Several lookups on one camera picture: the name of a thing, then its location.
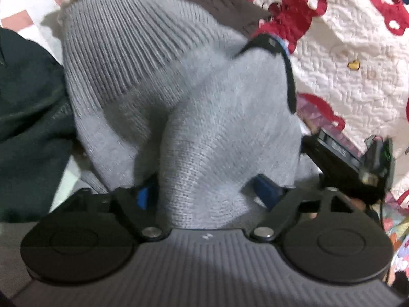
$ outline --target red pattern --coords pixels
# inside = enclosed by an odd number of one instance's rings
[[[54,0],[59,6],[61,6],[64,0]],[[22,10],[16,14],[10,15],[0,19],[0,26],[14,32],[19,32],[29,26],[34,25],[33,20],[26,10]]]
[[[405,200],[405,198],[407,198],[409,196],[409,190],[405,191],[402,195],[400,195],[398,197],[398,199],[396,200],[396,202],[401,205],[403,203],[403,201]]]
[[[406,119],[409,121],[409,99],[408,103],[406,104]]]
[[[306,101],[308,101],[309,103],[313,104],[328,121],[330,121],[331,123],[337,123],[335,127],[336,129],[338,129],[339,131],[344,130],[345,120],[335,115],[330,104],[327,103],[324,99],[314,94],[308,93],[299,93],[298,95],[306,99]]]
[[[382,14],[386,28],[396,36],[402,36],[409,28],[409,13],[402,0],[392,0],[393,4],[388,4],[383,0],[371,0],[374,7]],[[398,29],[391,28],[389,23],[396,21]]]
[[[306,34],[310,28],[312,18],[325,14],[327,0],[318,0],[316,9],[308,6],[308,0],[282,0],[282,4],[269,6],[274,17],[266,23],[261,23],[255,35],[270,33],[288,41],[290,54],[294,53],[297,41]]]

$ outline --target circular pad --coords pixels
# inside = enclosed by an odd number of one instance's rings
[[[66,212],[42,219],[24,237],[20,251],[37,279],[79,284],[116,271],[133,247],[133,238],[112,214]]]
[[[288,260],[305,274],[334,284],[357,284],[383,276],[392,244],[364,214],[320,214],[288,231],[283,239]]]

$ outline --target metal screw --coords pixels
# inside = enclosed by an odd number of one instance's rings
[[[162,234],[162,230],[157,227],[146,227],[142,230],[142,235],[147,238],[159,238]]]
[[[271,238],[274,235],[274,230],[269,227],[257,227],[253,231],[254,235],[260,238]]]

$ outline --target white quilt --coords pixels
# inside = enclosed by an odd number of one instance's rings
[[[259,31],[288,43],[299,92],[313,94],[361,151],[374,135],[392,137],[392,194],[408,207],[409,8],[402,0],[251,1],[273,15]]]

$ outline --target black strap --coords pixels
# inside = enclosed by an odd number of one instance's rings
[[[297,109],[297,98],[295,96],[295,81],[292,73],[290,59],[284,50],[281,43],[270,34],[259,34],[251,39],[238,55],[243,54],[249,49],[259,47],[269,51],[273,55],[281,54],[284,59],[287,74],[287,104],[291,114],[294,114]]]

